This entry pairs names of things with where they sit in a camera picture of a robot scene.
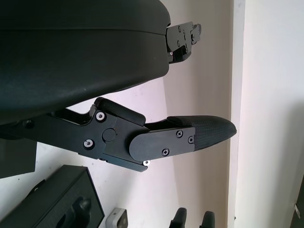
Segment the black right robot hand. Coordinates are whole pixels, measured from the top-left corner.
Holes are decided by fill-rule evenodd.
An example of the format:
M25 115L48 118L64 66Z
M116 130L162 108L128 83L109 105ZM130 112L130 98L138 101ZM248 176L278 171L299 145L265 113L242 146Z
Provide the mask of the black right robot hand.
M178 208L173 220L170 222L169 228L185 228L186 218L186 208ZM206 211L199 228L215 228L215 213Z

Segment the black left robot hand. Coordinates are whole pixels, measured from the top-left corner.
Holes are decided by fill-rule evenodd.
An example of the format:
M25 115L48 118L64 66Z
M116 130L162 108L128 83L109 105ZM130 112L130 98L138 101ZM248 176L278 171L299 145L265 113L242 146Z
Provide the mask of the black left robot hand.
M221 117L147 123L104 98L166 75L200 35L200 24L172 26L159 0L1 1L1 153L44 143L142 172L231 138L236 127Z

